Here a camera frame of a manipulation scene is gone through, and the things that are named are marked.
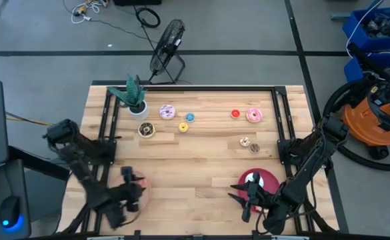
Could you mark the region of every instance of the concrete floor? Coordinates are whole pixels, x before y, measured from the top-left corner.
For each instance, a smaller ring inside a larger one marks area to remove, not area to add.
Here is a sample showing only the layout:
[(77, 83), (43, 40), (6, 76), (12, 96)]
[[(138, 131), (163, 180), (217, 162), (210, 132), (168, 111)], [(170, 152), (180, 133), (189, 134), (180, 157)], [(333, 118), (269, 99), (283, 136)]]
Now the concrete floor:
[[(65, 0), (68, 8), (82, 0)], [(305, 51), (344, 51), (342, 23), (331, 22), (332, 12), (367, 6), (369, 0), (291, 0), (301, 43)], [(390, 6), (386, 0), (383, 6)], [(131, 7), (123, 7), (133, 12)], [(162, 18), (157, 29), (148, 29), (158, 40), (167, 23), (180, 18), (186, 32), (180, 50), (276, 50), (295, 51), (284, 1), (277, 0), (163, 0), (152, 6)], [(94, 19), (134, 31), (143, 36), (131, 14), (113, 3)], [(126, 51), (150, 50), (146, 40), (100, 23), (70, 22), (60, 0), (9, 0), (0, 15), (1, 51)], [(148, 78), (150, 56), (26, 56), (0, 57), (0, 80), (5, 88), (7, 111), (54, 123), (64, 118), (81, 122), (92, 80), (123, 80), (127, 73)], [(276, 55), (184, 55), (181, 79), (193, 84), (304, 85), (297, 56)], [(345, 83), (348, 57), (306, 57), (319, 108)], [(177, 64), (169, 66), (175, 72)], [(162, 74), (158, 80), (167, 80)], [(32, 153), (53, 159), (41, 139), (45, 128), (8, 122), (9, 142)], [(365, 154), (364, 147), (356, 151)], [(333, 156), (335, 176), (350, 233), (390, 236), (390, 173), (367, 169)], [(390, 163), (390, 157), (383, 162)], [(32, 171), (26, 173), (32, 236), (51, 234), (58, 221), (65, 184)]]

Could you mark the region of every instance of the blue bin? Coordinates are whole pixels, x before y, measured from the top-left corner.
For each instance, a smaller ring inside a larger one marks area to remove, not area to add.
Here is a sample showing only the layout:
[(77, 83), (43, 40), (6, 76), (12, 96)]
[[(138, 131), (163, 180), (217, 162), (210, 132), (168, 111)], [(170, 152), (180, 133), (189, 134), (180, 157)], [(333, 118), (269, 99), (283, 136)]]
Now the blue bin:
[[(352, 11), (349, 20), (343, 25), (343, 31), (346, 33), (347, 38), (350, 37), (359, 20), (366, 14), (368, 10)], [(390, 7), (373, 9), (368, 15), (362, 20), (363, 23), (368, 23), (374, 19), (376, 13), (383, 13), (390, 17)], [(362, 28), (362, 24), (356, 28), (350, 42), (356, 44), (360, 49), (366, 51), (386, 50), (390, 49), (390, 37), (371, 38), (368, 37), (366, 32)]]
[[(390, 53), (374, 53), (371, 54), (369, 58), (374, 60), (374, 62), (383, 69), (390, 67)], [(347, 81), (355, 81), (363, 78), (363, 70), (356, 57), (353, 57), (353, 59), (346, 64), (344, 67), (344, 74), (346, 75)]]

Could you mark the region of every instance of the black fan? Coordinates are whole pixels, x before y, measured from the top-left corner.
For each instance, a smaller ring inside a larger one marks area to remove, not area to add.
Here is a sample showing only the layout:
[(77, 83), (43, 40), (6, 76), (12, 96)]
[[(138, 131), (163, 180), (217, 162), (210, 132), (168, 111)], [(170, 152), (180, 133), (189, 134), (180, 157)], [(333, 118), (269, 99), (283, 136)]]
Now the black fan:
[(152, 80), (154, 76), (161, 74), (165, 68), (168, 66), (171, 58), (174, 55), (180, 60), (182, 67), (180, 69), (179, 74), (176, 76), (174, 81), (177, 81), (186, 67), (185, 62), (182, 58), (177, 54), (177, 48), (180, 46), (181, 37), (183, 36), (185, 27), (184, 23), (179, 19), (172, 20), (166, 30), (163, 32), (161, 39), (159, 40), (155, 53), (152, 56), (152, 60), (150, 61), (150, 70), (152, 71), (152, 76), (149, 81)]

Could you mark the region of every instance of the wooden tabletop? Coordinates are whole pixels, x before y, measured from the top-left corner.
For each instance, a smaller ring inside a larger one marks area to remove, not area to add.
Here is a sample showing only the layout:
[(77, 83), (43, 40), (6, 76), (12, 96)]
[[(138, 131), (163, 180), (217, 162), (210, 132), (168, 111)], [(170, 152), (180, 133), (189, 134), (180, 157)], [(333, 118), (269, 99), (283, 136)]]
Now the wooden tabletop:
[[(289, 106), (296, 136), (310, 134), (312, 120), (303, 86), (286, 86)], [(105, 100), (106, 86), (91, 86), (81, 125), (81, 132), (96, 139)], [(150, 139), (141, 138), (135, 121), (127, 109), (119, 110), (116, 136), (116, 162), (111, 168), (109, 186), (120, 182), (120, 167), (132, 166), (144, 174), (150, 182), (142, 202), (138, 220), (113, 231), (103, 218), (101, 234), (132, 235), (141, 230), (142, 235), (250, 235), (255, 228), (257, 213), (249, 223), (241, 220), (242, 208), (227, 193), (248, 169), (262, 168), (270, 171), (279, 182), (285, 180), (284, 167), (279, 162), (276, 141), (279, 136), (269, 91), (148, 91), (149, 117), (156, 133)], [(284, 117), (282, 100), (279, 97)], [(172, 104), (177, 114), (172, 120), (163, 120), (159, 108)], [(258, 107), (263, 120), (250, 123), (244, 117), (245, 110)], [(242, 116), (230, 117), (232, 109), (239, 109)], [(109, 132), (111, 112), (106, 134)], [(178, 131), (178, 124), (191, 112), (196, 120), (189, 123), (186, 133)], [(286, 138), (289, 139), (284, 124)], [(260, 152), (252, 154), (239, 144), (242, 137), (258, 143)], [(326, 222), (338, 229), (333, 202), (325, 172), (320, 170), (314, 178), (317, 211)], [(79, 212), (85, 202), (85, 192), (72, 176), (67, 184), (61, 221), (63, 230)], [(294, 234), (293, 220), (288, 220), (284, 234)]]

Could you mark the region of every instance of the toy donut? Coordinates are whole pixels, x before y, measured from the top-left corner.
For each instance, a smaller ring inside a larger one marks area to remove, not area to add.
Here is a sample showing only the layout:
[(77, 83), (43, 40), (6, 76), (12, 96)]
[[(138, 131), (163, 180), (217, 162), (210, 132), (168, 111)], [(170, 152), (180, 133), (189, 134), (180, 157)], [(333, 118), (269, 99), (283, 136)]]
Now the toy donut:
[(260, 109), (253, 107), (247, 111), (247, 120), (252, 123), (258, 123), (263, 118), (263, 114)]
[(179, 124), (179, 131), (182, 133), (187, 132), (189, 130), (189, 125), (187, 123), (180, 123)]
[(142, 123), (139, 126), (139, 135), (142, 138), (150, 138), (155, 134), (155, 126), (151, 123)]
[(230, 116), (232, 118), (238, 118), (240, 115), (241, 115), (241, 112), (237, 109), (232, 110), (232, 112), (230, 113)]
[(189, 123), (193, 122), (195, 120), (195, 115), (193, 113), (186, 114), (186, 121)]
[(242, 147), (248, 147), (251, 143), (251, 140), (249, 140), (248, 137), (243, 137), (241, 140), (239, 140), (239, 143), (242, 145)]
[(249, 146), (249, 151), (252, 153), (258, 153), (260, 152), (260, 146), (256, 143), (253, 143)]
[(175, 116), (175, 108), (170, 104), (162, 105), (159, 114), (165, 120), (172, 119)]

